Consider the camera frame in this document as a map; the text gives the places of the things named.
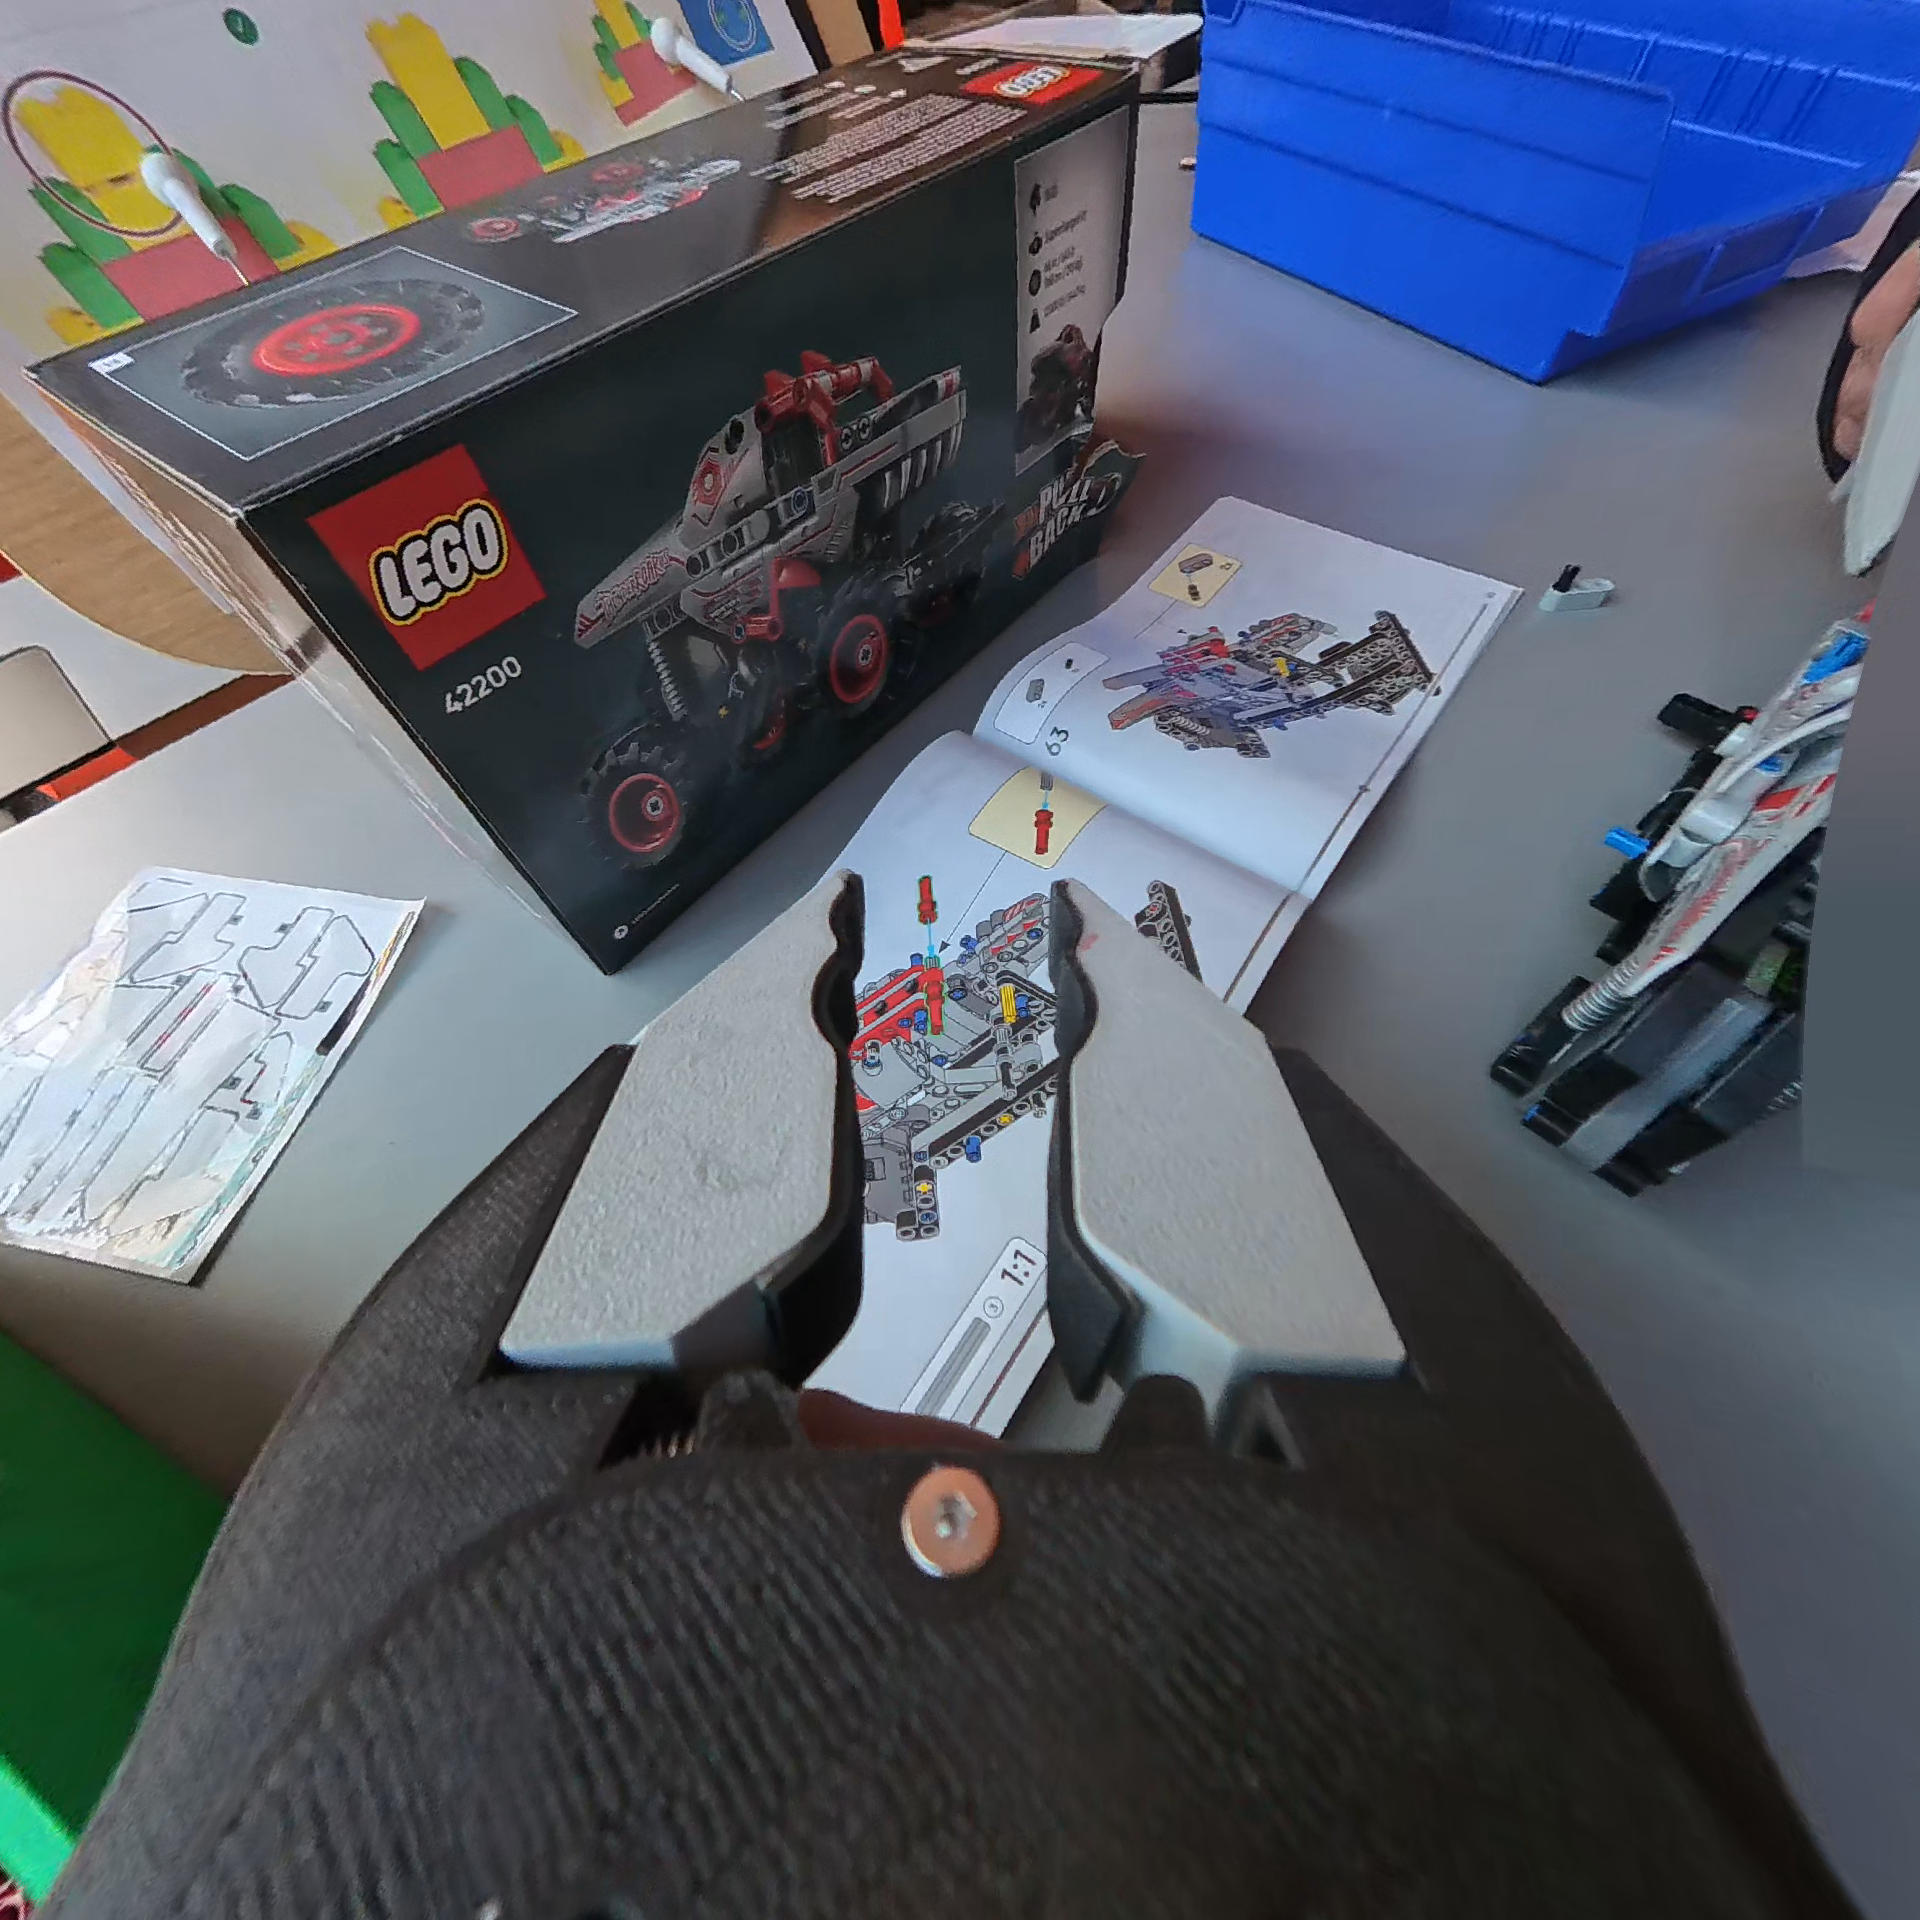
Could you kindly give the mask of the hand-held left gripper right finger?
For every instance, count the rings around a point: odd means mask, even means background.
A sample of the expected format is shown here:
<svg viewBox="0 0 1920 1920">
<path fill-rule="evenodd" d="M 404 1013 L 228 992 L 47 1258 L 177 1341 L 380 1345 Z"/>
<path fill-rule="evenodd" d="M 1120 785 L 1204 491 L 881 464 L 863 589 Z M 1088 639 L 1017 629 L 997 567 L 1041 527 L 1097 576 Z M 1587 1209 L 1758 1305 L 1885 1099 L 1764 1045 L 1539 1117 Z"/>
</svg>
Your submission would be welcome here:
<svg viewBox="0 0 1920 1920">
<path fill-rule="evenodd" d="M 1051 1355 L 1080 1403 L 1188 1383 L 1224 1439 L 1268 1376 L 1407 1367 L 1272 1049 L 1078 880 L 1049 898 Z"/>
</svg>

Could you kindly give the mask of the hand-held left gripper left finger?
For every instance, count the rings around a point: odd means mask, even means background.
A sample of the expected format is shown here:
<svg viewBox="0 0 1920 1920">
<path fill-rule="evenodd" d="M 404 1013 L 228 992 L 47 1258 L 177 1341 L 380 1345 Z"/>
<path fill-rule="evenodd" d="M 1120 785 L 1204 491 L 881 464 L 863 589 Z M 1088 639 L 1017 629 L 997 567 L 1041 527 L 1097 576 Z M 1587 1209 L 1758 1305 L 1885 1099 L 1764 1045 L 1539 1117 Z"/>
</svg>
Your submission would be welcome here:
<svg viewBox="0 0 1920 1920">
<path fill-rule="evenodd" d="M 803 1385 L 861 1293 L 863 890 L 832 872 L 631 1047 L 497 1349 Z"/>
</svg>

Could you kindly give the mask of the partly built toy truck model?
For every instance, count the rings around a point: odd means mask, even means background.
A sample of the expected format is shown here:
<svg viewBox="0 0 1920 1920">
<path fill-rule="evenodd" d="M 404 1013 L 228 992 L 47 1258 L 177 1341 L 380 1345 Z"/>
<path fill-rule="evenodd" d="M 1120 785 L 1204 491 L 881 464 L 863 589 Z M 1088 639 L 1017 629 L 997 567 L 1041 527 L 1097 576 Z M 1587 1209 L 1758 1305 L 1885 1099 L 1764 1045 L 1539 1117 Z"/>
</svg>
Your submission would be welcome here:
<svg viewBox="0 0 1920 1920">
<path fill-rule="evenodd" d="M 1833 621 L 1764 707 L 1675 695 L 1683 775 L 1591 898 L 1612 931 L 1495 1056 L 1521 1125 L 1621 1194 L 1665 1184 L 1804 1095 L 1817 879 L 1873 607 Z"/>
</svg>

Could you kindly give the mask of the green plastic bin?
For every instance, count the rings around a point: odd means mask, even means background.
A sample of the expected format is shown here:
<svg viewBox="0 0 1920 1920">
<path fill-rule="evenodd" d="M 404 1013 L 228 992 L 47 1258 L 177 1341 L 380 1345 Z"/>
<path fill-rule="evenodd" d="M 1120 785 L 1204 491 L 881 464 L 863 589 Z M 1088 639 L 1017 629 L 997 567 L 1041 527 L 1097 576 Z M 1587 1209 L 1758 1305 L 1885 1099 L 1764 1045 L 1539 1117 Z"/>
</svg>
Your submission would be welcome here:
<svg viewBox="0 0 1920 1920">
<path fill-rule="evenodd" d="M 1 1899 L 28 1915 L 128 1751 L 227 1503 L 1 1341 Z"/>
</svg>

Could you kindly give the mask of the black toy truck set box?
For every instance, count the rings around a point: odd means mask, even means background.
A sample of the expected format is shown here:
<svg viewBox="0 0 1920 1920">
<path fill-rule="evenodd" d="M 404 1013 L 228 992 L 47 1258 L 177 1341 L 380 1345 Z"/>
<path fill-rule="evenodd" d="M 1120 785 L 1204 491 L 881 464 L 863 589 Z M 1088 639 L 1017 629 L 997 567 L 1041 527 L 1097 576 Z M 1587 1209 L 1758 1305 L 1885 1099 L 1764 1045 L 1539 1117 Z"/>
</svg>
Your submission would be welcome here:
<svg viewBox="0 0 1920 1920">
<path fill-rule="evenodd" d="M 614 975 L 1097 553 L 1139 112 L 910 45 L 30 383 Z"/>
</svg>

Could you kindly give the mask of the person's right hand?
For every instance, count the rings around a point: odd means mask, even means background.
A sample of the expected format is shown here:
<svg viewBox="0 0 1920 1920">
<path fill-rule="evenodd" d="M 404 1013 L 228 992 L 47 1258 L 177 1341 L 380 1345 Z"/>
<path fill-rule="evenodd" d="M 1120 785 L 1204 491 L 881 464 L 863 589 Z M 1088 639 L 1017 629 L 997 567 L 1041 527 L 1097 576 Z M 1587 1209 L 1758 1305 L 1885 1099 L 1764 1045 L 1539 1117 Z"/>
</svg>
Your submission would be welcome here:
<svg viewBox="0 0 1920 1920">
<path fill-rule="evenodd" d="M 1814 441 L 1830 482 L 1849 473 L 1881 367 L 1917 307 L 1917 197 L 1892 218 L 1861 275 L 1814 409 Z"/>
</svg>

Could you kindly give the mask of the open instruction booklet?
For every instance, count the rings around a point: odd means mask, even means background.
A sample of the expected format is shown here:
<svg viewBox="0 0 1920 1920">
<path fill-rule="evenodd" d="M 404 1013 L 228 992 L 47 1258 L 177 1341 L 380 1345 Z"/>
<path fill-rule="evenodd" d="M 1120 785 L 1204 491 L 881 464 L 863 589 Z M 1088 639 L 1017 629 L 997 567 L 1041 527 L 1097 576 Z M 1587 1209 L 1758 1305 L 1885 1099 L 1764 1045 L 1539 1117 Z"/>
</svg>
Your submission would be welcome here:
<svg viewBox="0 0 1920 1920">
<path fill-rule="evenodd" d="M 1089 887 L 1243 1017 L 1513 602 L 1220 498 L 904 767 L 824 873 L 863 890 L 861 1293 L 809 1379 L 1006 1427 L 1051 1355 L 1051 887 Z"/>
</svg>

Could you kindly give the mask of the blue plastic bin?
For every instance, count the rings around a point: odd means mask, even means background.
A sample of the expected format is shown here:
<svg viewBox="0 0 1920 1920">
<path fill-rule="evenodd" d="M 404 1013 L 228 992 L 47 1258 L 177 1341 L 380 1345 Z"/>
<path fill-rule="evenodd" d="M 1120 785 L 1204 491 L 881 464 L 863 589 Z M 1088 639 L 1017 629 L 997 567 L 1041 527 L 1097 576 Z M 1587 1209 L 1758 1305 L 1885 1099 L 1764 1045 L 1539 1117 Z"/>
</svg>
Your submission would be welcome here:
<svg viewBox="0 0 1920 1920">
<path fill-rule="evenodd" d="M 1526 383 L 1854 235 L 1917 5 L 1206 5 L 1190 227 Z"/>
</svg>

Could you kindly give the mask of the used sticker sheet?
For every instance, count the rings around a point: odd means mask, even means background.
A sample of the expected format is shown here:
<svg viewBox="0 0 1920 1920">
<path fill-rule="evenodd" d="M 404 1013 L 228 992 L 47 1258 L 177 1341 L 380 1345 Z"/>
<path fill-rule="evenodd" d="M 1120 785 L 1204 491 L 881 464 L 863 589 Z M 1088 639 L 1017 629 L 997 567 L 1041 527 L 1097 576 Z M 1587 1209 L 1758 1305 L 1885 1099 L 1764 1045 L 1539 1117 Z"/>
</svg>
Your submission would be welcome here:
<svg viewBox="0 0 1920 1920">
<path fill-rule="evenodd" d="M 190 1284 L 424 906 L 147 869 L 1 1026 L 1 1243 Z"/>
</svg>

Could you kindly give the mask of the white peg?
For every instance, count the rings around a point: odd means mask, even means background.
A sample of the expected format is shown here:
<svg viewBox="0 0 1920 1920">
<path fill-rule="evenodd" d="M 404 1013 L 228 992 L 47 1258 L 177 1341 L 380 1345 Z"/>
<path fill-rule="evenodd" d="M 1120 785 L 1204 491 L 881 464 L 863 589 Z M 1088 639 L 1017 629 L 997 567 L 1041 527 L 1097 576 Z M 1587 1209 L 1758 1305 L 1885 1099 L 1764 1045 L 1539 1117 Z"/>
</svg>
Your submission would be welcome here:
<svg viewBox="0 0 1920 1920">
<path fill-rule="evenodd" d="M 249 287 L 233 235 L 204 200 L 196 179 L 182 167 L 180 159 L 165 147 L 144 152 L 137 175 L 147 193 L 167 207 L 200 241 L 204 250 L 236 275 L 239 287 Z"/>
<path fill-rule="evenodd" d="M 672 17 L 652 17 L 646 42 L 663 65 L 692 76 L 703 88 L 718 91 L 725 100 L 740 103 L 744 98 L 733 85 L 728 71 L 708 57 L 699 42 L 676 25 Z"/>
</svg>

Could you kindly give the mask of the brick print wall poster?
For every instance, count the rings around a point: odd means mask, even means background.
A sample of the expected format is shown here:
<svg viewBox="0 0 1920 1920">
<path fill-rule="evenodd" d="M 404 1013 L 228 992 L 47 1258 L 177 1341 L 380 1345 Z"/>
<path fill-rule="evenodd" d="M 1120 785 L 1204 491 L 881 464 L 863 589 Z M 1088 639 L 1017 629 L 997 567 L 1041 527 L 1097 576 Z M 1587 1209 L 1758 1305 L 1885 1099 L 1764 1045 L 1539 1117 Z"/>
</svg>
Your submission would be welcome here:
<svg viewBox="0 0 1920 1920">
<path fill-rule="evenodd" d="M 820 67 L 791 5 L 5 2 L 5 353 L 233 288 L 144 152 L 180 159 L 257 281 L 728 106 L 655 57 L 657 15 L 748 98 Z"/>
</svg>

